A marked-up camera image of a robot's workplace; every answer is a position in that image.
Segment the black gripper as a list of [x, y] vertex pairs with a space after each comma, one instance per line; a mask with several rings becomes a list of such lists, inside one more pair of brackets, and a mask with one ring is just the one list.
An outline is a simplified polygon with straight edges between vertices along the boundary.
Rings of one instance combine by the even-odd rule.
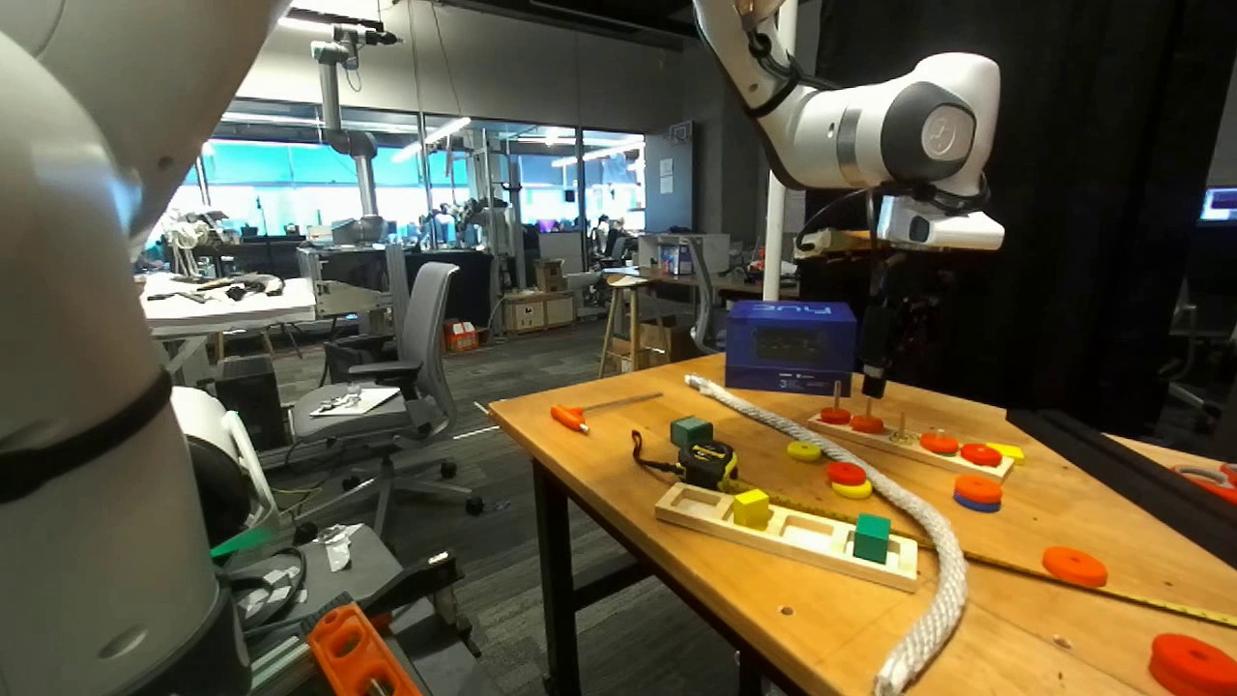
[[[897, 357], [897, 336], [909, 319], [926, 301], [924, 267], [909, 250], [880, 254], [868, 276], [862, 314], [862, 396], [884, 399], [884, 372]], [[850, 375], [835, 378], [831, 406], [850, 399]]]

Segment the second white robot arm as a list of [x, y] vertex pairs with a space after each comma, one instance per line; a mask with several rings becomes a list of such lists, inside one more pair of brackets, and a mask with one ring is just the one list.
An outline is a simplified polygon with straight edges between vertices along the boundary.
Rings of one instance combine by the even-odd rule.
[[135, 254], [291, 0], [0, 0], [0, 689], [247, 696]]

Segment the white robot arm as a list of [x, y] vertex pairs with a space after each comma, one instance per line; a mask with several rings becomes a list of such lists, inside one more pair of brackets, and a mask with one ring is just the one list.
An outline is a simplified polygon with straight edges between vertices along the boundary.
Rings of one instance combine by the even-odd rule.
[[694, 29], [791, 191], [868, 191], [897, 250], [998, 250], [987, 213], [1002, 67], [943, 49], [909, 75], [823, 91], [778, 39], [781, 0], [693, 0]]

